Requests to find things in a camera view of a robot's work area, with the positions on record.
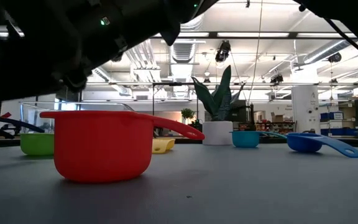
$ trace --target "red measuring cup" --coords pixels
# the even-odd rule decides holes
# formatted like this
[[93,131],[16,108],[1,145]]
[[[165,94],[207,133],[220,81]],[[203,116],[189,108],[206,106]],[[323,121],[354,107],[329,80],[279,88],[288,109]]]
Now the red measuring cup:
[[56,169],[77,182],[141,175],[151,161],[154,126],[204,139],[189,125],[132,111],[45,111],[40,117],[55,118]]

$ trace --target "small tree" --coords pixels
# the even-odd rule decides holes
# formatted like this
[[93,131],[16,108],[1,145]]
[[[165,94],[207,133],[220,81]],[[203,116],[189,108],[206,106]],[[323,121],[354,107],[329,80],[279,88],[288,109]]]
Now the small tree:
[[189,119],[193,119],[194,118],[194,111],[192,111],[191,109],[189,108],[184,108],[181,110],[181,116],[183,118],[185,118],[188,122]]

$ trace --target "black cable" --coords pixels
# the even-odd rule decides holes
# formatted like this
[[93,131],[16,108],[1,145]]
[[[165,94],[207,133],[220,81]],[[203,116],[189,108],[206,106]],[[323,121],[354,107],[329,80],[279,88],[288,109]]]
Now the black cable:
[[324,18],[325,21],[328,22],[328,24],[339,34],[341,37],[343,37],[345,40],[347,40],[353,47],[355,47],[358,50],[358,44],[356,44],[352,39],[350,39],[343,31],[340,30],[340,28],[330,19]]

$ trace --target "white column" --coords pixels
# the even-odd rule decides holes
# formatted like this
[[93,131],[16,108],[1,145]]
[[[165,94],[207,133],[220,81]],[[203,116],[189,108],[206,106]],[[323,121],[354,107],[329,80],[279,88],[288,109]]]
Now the white column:
[[312,129],[316,134],[321,133],[317,86],[292,87],[292,110],[298,133]]

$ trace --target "ceiling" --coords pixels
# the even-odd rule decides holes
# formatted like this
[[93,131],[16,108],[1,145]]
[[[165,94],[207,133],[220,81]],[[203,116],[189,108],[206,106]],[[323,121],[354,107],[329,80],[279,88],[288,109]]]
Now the ceiling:
[[[310,11],[300,12],[299,5],[292,0],[251,0],[246,8],[245,0],[220,0],[204,14],[203,22],[197,32],[334,32],[334,30],[320,17]],[[338,21],[335,23],[344,32],[350,32]],[[297,54],[305,55],[329,43],[330,39],[269,39],[258,37],[247,39],[225,38],[191,38],[199,40],[196,44],[195,61],[192,64],[191,75],[203,80],[205,72],[209,72],[212,82],[218,82],[224,68],[217,68],[214,57],[217,48],[223,40],[229,40],[231,55],[226,59],[224,67],[232,65],[232,82],[248,81],[262,82],[268,80],[274,67],[287,57]],[[150,40],[157,65],[160,67],[160,77],[172,75],[170,66],[170,47],[158,36]],[[340,51],[342,60],[331,64],[321,61],[313,64],[317,69],[318,79],[328,82],[331,77],[339,76],[358,69],[358,51],[354,47],[347,47]],[[285,62],[280,73],[285,82],[290,82],[290,64]],[[118,82],[131,82],[131,61],[126,54],[120,62],[107,62],[102,66],[109,75]],[[357,82],[358,74],[348,76],[341,82]],[[90,77],[89,82],[100,82]]]

